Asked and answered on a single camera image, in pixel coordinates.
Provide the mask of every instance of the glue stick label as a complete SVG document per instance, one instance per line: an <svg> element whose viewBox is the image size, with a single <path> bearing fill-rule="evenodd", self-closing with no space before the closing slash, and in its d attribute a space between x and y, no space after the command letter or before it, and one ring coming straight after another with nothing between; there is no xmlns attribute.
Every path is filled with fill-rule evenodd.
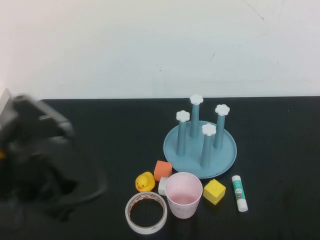
<svg viewBox="0 0 320 240"><path fill-rule="evenodd" d="M244 189L242 187L242 183L240 180L233 181L233 189L235 193L235 198L238 199L246 199Z"/></svg>

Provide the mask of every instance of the white wall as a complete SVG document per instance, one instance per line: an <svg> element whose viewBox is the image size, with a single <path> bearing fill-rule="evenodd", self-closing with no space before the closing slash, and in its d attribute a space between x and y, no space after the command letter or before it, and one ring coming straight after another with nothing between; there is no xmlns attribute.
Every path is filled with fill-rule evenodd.
<svg viewBox="0 0 320 240"><path fill-rule="evenodd" d="M5 87L4 82L2 82L0 80L0 96L4 93L5 89L6 89L6 87Z"/></svg>
<svg viewBox="0 0 320 240"><path fill-rule="evenodd" d="M13 94L320 95L319 0L0 0L0 6L0 80Z"/></svg>

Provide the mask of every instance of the white flower cap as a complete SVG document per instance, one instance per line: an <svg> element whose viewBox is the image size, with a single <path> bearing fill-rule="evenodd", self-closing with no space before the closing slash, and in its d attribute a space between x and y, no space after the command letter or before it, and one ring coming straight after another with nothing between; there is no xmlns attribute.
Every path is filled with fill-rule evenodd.
<svg viewBox="0 0 320 240"><path fill-rule="evenodd" d="M204 102L204 99L201 95L195 94L190 97L190 101L193 105L199 105Z"/></svg>
<svg viewBox="0 0 320 240"><path fill-rule="evenodd" d="M185 123L186 121L190 120L190 113L185 110L178 111L176 113L176 119L181 123Z"/></svg>
<svg viewBox="0 0 320 240"><path fill-rule="evenodd" d="M230 112L230 107L228 107L225 104L221 104L221 105L216 106L215 112L217 114L219 114L220 116L226 116Z"/></svg>
<svg viewBox="0 0 320 240"><path fill-rule="evenodd" d="M213 134L216 134L217 129L216 126L210 123L207 123L202 126L202 133L207 136L212 136Z"/></svg>

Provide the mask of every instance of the yellow foam cube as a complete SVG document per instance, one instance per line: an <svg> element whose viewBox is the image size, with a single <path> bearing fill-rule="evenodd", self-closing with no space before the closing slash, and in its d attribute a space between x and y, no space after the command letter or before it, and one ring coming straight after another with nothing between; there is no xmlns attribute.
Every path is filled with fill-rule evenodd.
<svg viewBox="0 0 320 240"><path fill-rule="evenodd" d="M213 179L204 187L203 196L216 205L224 197L225 193L226 187Z"/></svg>

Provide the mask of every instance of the paper cup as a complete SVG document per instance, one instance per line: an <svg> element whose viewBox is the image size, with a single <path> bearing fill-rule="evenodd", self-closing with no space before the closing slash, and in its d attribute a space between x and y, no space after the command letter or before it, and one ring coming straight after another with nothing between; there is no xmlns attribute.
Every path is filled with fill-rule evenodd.
<svg viewBox="0 0 320 240"><path fill-rule="evenodd" d="M173 174L165 184L171 212L179 219L188 219L195 214L202 193L201 181L188 172Z"/></svg>

